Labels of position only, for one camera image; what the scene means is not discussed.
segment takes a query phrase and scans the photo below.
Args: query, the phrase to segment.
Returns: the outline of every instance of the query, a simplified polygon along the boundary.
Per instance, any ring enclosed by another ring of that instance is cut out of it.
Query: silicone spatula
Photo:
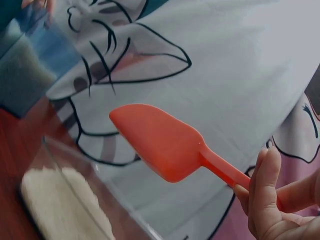
[[[250,178],[206,145],[192,126],[147,104],[129,104],[109,117],[137,154],[159,176],[176,183],[199,167],[212,171],[229,186],[239,184],[249,191]]]

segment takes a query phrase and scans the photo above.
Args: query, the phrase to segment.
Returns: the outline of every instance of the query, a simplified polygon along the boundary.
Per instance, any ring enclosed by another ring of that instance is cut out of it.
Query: glass dish
[[[130,210],[127,204],[120,204],[126,200],[116,194],[114,187],[100,181],[96,175],[99,168],[96,163],[83,156],[76,147],[72,148],[49,137],[43,137],[42,145],[28,170],[43,168],[58,170],[65,184],[68,185],[75,198],[87,212],[87,217],[94,222],[100,231],[103,231],[95,217],[87,210],[84,201],[81,200],[62,173],[64,167],[75,169],[86,179],[93,193],[97,196],[100,207],[109,218],[116,240],[162,240],[135,211]]]

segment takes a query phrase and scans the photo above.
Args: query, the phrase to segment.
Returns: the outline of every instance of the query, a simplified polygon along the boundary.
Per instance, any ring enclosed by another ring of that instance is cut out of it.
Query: white mixture
[[[63,174],[110,240],[111,224],[85,178],[73,168]],[[47,240],[106,240],[56,169],[31,169],[23,176],[21,193]]]

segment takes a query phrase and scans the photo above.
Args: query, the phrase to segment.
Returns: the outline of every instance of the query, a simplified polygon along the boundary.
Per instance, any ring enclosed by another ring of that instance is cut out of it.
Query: wooden table
[[[0,240],[41,239],[22,205],[18,187],[41,146],[42,136],[76,147],[45,97],[23,119],[0,109]],[[107,205],[116,239],[150,239],[110,192],[104,191],[102,204]]]

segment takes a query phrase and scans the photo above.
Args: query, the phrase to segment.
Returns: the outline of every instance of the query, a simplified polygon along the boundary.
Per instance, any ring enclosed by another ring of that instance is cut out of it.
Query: spatula handle
[[[200,151],[200,154],[203,158],[202,166],[212,171],[230,187],[233,188],[236,184],[239,184],[249,191],[250,178],[247,175],[211,151],[208,147],[204,147]]]

